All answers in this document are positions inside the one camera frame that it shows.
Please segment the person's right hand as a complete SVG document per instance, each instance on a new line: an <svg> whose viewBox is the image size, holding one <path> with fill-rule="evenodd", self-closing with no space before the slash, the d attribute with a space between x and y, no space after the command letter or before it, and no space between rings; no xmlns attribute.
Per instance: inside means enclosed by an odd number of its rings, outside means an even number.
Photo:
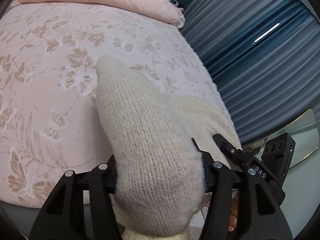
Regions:
<svg viewBox="0 0 320 240"><path fill-rule="evenodd" d="M228 226L229 232L233 231L236 228L237 216L238 216L238 201L235 197L233 197L231 202L231 214L230 214L229 226Z"/></svg>

